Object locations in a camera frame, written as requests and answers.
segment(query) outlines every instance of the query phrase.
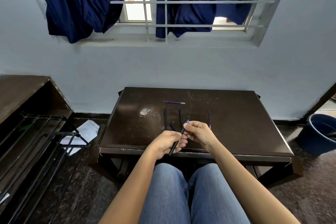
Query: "gray wall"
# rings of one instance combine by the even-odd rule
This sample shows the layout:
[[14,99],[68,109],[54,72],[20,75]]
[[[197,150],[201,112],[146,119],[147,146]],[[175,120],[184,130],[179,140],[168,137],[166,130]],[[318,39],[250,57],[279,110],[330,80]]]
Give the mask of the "gray wall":
[[0,73],[51,75],[76,112],[111,112],[125,86],[246,89],[294,120],[336,80],[335,11],[281,0],[255,49],[76,47],[48,35],[35,0],[0,0]]

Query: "desk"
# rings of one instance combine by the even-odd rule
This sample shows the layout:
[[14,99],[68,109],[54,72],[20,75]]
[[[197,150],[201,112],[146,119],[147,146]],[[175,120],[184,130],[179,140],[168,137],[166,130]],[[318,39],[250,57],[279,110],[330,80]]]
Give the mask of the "desk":
[[[248,170],[253,170],[251,166],[272,167],[259,177],[254,174],[264,186],[274,186],[302,176],[300,163],[258,95],[248,90],[125,87],[98,147],[91,150],[89,165],[109,179],[116,178],[117,168],[110,167],[111,158],[141,155],[164,131],[165,108],[168,124],[172,123],[177,131],[180,131],[179,108],[185,121],[198,120],[207,124],[210,110],[213,133]],[[211,155],[193,141],[171,158],[214,162]]]

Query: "person's left arm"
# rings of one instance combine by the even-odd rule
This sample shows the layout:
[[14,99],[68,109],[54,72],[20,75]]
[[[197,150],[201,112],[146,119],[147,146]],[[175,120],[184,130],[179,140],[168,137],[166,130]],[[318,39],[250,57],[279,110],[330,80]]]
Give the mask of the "person's left arm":
[[104,213],[99,224],[137,224],[151,183],[155,161],[168,154],[175,141],[174,152],[186,146],[187,136],[175,131],[164,131],[155,138],[134,167],[124,185]]

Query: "paper on floor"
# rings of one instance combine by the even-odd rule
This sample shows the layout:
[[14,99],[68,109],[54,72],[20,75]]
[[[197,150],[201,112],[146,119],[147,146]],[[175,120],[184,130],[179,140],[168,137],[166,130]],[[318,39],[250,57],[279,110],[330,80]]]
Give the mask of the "paper on floor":
[[[80,125],[77,128],[79,134],[87,141],[92,141],[97,135],[99,126],[92,120],[87,120],[82,125]],[[69,141],[71,140],[71,136],[66,136],[61,140],[61,144],[69,144]],[[77,144],[77,145],[86,145],[86,143],[80,138],[80,137],[74,137],[71,144]],[[81,148],[73,148],[73,150],[70,152],[71,149],[68,149],[69,155],[72,155],[79,151]]]
[[8,198],[9,196],[10,196],[10,194],[9,194],[9,193],[6,193],[6,195],[3,196],[2,200],[0,200],[0,204],[1,204],[3,201],[5,201],[5,199]]

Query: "horizontal window bar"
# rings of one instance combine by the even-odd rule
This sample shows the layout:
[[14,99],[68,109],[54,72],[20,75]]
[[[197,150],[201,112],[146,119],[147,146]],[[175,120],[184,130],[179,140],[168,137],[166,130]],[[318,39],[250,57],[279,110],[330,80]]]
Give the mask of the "horizontal window bar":
[[272,4],[275,0],[222,1],[110,1],[110,4]]
[[264,25],[212,25],[212,24],[148,24],[145,23],[129,23],[129,22],[117,22],[114,26],[121,26],[121,27],[168,27],[168,28],[264,28]]

